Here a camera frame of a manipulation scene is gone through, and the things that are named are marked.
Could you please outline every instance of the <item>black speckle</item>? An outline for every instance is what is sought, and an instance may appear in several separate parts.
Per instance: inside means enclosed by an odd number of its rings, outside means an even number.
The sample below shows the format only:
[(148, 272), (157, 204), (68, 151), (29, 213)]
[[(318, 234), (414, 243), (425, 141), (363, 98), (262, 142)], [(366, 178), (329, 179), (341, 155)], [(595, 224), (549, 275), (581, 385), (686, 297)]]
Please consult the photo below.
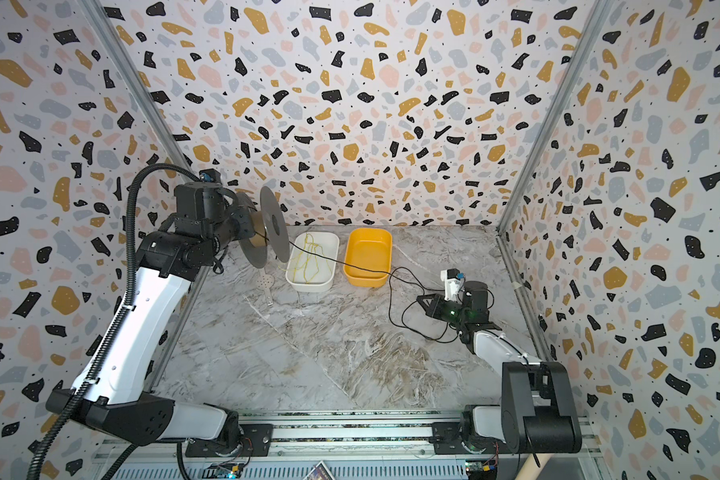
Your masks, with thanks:
[(309, 14), (312, 18), (324, 18), (325, 20), (331, 19), (331, 9), (321, 7), (309, 7)]
[(686, 235), (686, 252), (693, 258), (704, 258), (701, 250), (701, 241), (693, 235)]
[(533, 14), (533, 12), (528, 12), (528, 10), (513, 9), (510, 16), (511, 16), (512, 20), (517, 20), (518, 22), (530, 23), (530, 16), (532, 14)]
[(653, 216), (660, 220), (664, 220), (665, 222), (669, 222), (676, 212), (674, 207), (672, 207), (659, 197), (654, 198), (653, 201), (650, 203), (650, 206), (651, 208), (653, 208)]

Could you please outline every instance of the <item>grey marble surface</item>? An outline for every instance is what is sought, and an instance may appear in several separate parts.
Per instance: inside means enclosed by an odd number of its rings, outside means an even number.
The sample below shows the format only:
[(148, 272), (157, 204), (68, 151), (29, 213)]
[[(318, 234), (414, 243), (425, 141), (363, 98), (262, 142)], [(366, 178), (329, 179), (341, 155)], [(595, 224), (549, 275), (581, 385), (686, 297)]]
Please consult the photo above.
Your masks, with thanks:
[[(339, 259), (354, 226), (292, 226), (289, 234), (331, 231)], [(392, 265), (410, 268), (425, 286), (442, 288), (440, 270), (459, 268), (496, 295), (490, 319), (520, 346), (533, 343), (500, 257), (492, 228), (480, 226), (386, 227), (393, 235)], [(286, 282), (285, 264), (270, 251), (266, 272), (275, 277), (274, 305), (256, 287), (259, 271), (237, 245), (225, 272), (210, 274), (168, 362), (156, 392), (176, 400), (227, 408), (322, 410), (372, 408), (460, 409), (496, 403), (500, 377), (455, 341), (441, 344), (393, 326), (389, 286), (361, 288), (337, 265), (326, 293), (298, 293)], [(402, 278), (407, 273), (398, 272)], [(421, 293), (392, 279), (392, 318)], [(439, 336), (445, 324), (418, 305), (408, 325)], [(454, 338), (449, 330), (443, 340)]]

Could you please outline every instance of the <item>black cable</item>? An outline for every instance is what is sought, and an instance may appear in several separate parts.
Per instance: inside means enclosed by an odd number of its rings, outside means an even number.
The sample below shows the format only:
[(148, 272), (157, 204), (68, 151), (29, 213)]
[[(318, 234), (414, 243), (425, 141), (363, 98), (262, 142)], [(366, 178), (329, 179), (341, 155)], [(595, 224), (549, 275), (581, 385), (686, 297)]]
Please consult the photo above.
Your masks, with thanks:
[(184, 468), (184, 452), (181, 449), (182, 442), (176, 444), (176, 463), (179, 464), (179, 473), (184, 480), (192, 480)]
[(90, 389), (93, 383), (96, 383), (98, 379), (101, 367), (106, 360), (106, 355), (109, 353), (112, 343), (117, 337), (117, 333), (120, 331), (120, 327), (123, 325), (128, 312), (134, 304), (134, 291), (136, 290), (136, 200), (139, 194), (139, 188), (141, 183), (144, 181), (147, 175), (151, 174), (155, 170), (173, 170), (178, 172), (185, 177), (190, 178), (192, 181), (200, 181), (191, 171), (185, 170), (182, 167), (177, 167), (172, 164), (152, 164), (147, 165), (134, 177), (134, 181), (128, 190), (128, 200), (126, 202), (126, 214), (125, 214), (125, 236), (126, 236), (126, 287), (123, 295), (123, 302), (120, 304), (120, 308), (117, 310), (115, 318), (112, 319), (110, 328), (107, 329), (104, 334), (104, 338), (99, 344), (99, 348), (96, 350), (94, 358), (90, 361), (90, 367), (83, 380), (82, 385), (75, 391), (72, 398), (69, 399), (67, 405), (61, 410), (56, 422), (50, 427), (48, 433), (40, 441), (37, 449), (32, 455), (32, 460), (27, 470), (27, 480), (39, 480), (43, 464), (45, 464), (45, 458), (48, 455), (50, 446), (53, 445), (54, 440), (59, 435), (62, 427), (72, 417), (72, 414), (77, 411), (80, 403), (85, 398), (85, 394)]
[(123, 453), (120, 454), (119, 457), (117, 457), (117, 460), (115, 460), (115, 463), (110, 466), (109, 470), (106, 471), (103, 477), (101, 477), (101, 480), (110, 480), (115, 476), (118, 470), (120, 470), (120, 466), (123, 465), (125, 460), (128, 459), (130, 454), (134, 453), (134, 450), (136, 450), (137, 445), (135, 443), (132, 443), (128, 445), (128, 447), (123, 450)]

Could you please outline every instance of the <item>white cylindrical component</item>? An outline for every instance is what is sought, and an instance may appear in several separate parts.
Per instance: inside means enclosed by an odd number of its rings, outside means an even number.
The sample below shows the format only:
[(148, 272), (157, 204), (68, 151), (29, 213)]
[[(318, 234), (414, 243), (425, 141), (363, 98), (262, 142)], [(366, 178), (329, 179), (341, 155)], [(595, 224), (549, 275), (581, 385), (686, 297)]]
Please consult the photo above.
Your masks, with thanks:
[(221, 433), (224, 422), (226, 422), (226, 412), (220, 408), (176, 402), (173, 405), (173, 416), (168, 428), (160, 438), (213, 440)]
[(537, 453), (536, 457), (539, 459), (540, 466), (536, 465), (536, 460), (534, 460), (533, 455), (528, 455), (515, 480), (536, 480), (539, 474), (541, 474), (541, 471), (544, 470), (544, 466), (547, 465), (547, 462), (552, 458), (552, 455), (554, 454)]

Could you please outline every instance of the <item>patterned wall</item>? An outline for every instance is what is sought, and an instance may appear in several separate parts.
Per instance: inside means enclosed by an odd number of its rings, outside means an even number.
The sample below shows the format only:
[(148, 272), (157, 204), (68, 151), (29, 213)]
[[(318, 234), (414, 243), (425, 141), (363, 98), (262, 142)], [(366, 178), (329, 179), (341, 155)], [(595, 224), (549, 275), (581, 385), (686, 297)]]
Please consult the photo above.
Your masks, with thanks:
[(615, 2), (506, 233), (615, 478), (720, 480), (720, 2)]
[[(165, 153), (75, 2), (0, 2), (0, 478), (23, 478), (125, 287), (126, 188)], [(139, 230), (173, 209), (153, 174)], [(102, 437), (62, 430), (43, 472), (79, 478)]]
[(294, 224), (490, 224), (585, 0), (126, 2), (110, 19), (188, 158)]

